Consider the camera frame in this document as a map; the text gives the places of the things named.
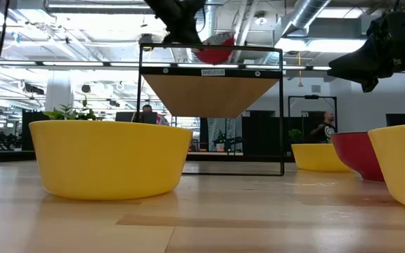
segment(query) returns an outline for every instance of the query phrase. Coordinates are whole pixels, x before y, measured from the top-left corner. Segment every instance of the black partition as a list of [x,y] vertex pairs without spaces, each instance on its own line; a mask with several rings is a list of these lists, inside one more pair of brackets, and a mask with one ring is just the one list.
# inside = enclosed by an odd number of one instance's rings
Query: black partition
[[21,143],[21,150],[22,151],[33,151],[34,144],[32,143],[31,131],[29,129],[29,123],[40,121],[40,120],[49,120],[49,117],[43,114],[42,112],[22,112],[22,143]]

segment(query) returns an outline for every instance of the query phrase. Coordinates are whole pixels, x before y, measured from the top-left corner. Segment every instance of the red bowl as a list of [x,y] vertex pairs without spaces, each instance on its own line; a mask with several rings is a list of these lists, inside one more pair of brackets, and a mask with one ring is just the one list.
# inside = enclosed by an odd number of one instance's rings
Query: red bowl
[[384,181],[368,133],[334,134],[330,138],[338,157],[349,168],[365,180]]

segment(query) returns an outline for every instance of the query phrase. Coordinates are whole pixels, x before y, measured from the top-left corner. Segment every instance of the green plant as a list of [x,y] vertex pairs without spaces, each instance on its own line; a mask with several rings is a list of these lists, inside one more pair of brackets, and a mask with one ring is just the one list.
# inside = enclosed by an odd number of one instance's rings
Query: green plant
[[293,143],[301,143],[302,142],[302,132],[299,129],[292,129],[288,132],[288,137]]
[[52,112],[44,112],[49,119],[55,120],[102,120],[103,117],[95,116],[92,109],[87,107],[87,97],[82,101],[82,108],[73,108],[71,105],[60,105],[61,110],[54,108]]
[[227,136],[226,136],[226,134],[223,134],[221,132],[221,130],[219,130],[219,133],[218,133],[218,141],[220,143],[226,143],[227,142]]

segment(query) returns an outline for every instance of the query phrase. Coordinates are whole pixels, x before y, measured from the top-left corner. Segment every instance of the white sticker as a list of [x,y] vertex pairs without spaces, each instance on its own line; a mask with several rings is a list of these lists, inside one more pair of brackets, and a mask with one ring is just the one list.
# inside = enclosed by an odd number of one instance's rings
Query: white sticker
[[224,70],[201,70],[202,76],[224,76],[226,75]]

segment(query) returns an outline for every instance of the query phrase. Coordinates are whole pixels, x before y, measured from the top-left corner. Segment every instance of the person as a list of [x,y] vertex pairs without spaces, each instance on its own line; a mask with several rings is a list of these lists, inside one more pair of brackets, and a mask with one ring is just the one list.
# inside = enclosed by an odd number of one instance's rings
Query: person
[[332,125],[334,120],[333,113],[325,112],[323,123],[310,132],[310,139],[315,143],[330,143],[330,136],[337,132],[337,129]]
[[[150,113],[153,112],[153,107],[151,105],[144,105],[142,107],[143,113]],[[163,115],[157,114],[157,123],[163,126],[169,126],[167,119]]]

